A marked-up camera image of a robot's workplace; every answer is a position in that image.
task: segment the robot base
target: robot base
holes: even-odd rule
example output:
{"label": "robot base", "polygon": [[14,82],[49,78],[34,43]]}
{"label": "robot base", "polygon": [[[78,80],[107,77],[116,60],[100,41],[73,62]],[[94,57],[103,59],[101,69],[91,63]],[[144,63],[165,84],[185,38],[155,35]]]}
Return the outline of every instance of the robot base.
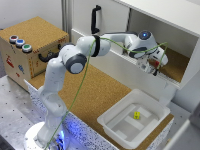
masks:
{"label": "robot base", "polygon": [[[44,148],[40,148],[34,141],[34,138],[36,137],[37,133],[39,130],[42,128],[44,125],[44,122],[40,122],[32,126],[25,134],[24,137],[24,149],[25,150],[44,150]],[[65,148],[68,148],[70,139],[69,137],[65,138]],[[51,147],[50,149],[47,148],[47,150],[57,150],[55,147]]]}

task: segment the robotic arm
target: robotic arm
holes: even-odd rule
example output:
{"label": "robotic arm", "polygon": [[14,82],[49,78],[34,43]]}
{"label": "robotic arm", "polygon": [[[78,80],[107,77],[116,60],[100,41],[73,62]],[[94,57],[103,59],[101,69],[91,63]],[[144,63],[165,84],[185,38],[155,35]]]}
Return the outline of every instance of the robotic arm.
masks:
{"label": "robotic arm", "polygon": [[[160,47],[148,52],[143,52],[157,46],[152,33],[148,31],[142,31],[139,35],[135,32],[104,34],[101,38],[122,42],[127,49],[142,52],[129,52],[129,56],[138,59],[137,66],[147,73],[152,71],[147,60],[154,59],[160,61],[164,53],[164,50]],[[44,148],[50,141],[55,128],[59,125],[62,116],[67,111],[64,102],[58,96],[58,91],[63,87],[65,72],[66,70],[72,74],[79,74],[82,72],[87,62],[86,56],[89,55],[90,47],[94,40],[94,36],[81,37],[78,39],[76,46],[73,44],[63,46],[58,57],[48,62],[45,83],[44,86],[39,89],[40,100],[46,106],[48,113],[46,115],[45,124],[35,137],[37,145],[41,148]],[[110,41],[98,39],[98,42],[94,43],[92,47],[91,56],[104,56],[110,51],[110,48]],[[167,56],[164,55],[161,63],[162,65],[166,65],[167,62]]]}

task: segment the black handle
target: black handle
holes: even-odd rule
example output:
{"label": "black handle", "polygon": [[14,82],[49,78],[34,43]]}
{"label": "black handle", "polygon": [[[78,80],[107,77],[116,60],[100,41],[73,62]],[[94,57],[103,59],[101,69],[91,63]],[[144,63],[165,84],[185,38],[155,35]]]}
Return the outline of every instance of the black handle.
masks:
{"label": "black handle", "polygon": [[96,5],[96,8],[92,10],[92,24],[91,24],[92,34],[95,34],[100,31],[98,28],[96,28],[96,12],[98,10],[101,10],[101,6]]}
{"label": "black handle", "polygon": [[42,54],[38,54],[38,57],[39,57],[39,59],[42,61],[42,62],[48,62],[50,59],[52,59],[52,58],[57,58],[58,57],[58,54],[59,54],[59,52],[58,53],[53,53],[51,56],[47,56],[47,57],[43,57],[42,56]]}

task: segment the white plastic bin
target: white plastic bin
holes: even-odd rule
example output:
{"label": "white plastic bin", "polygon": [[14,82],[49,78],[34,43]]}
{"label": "white plastic bin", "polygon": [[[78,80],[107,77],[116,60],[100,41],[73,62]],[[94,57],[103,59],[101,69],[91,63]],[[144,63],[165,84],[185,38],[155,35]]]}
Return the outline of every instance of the white plastic bin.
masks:
{"label": "white plastic bin", "polygon": [[[134,112],[140,119],[134,119]],[[105,133],[126,149],[137,148],[142,141],[170,113],[170,109],[158,101],[134,89],[114,106],[103,113],[97,121]]]}

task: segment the gray floor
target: gray floor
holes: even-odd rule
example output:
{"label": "gray floor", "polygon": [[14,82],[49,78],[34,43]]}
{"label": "gray floor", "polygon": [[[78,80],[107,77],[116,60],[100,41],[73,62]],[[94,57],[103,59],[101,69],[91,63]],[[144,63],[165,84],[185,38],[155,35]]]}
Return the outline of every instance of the gray floor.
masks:
{"label": "gray floor", "polygon": [[1,58],[1,52],[0,52],[0,78],[5,76],[6,75],[6,72],[5,72],[5,69],[4,69],[4,64],[3,64],[3,60]]}

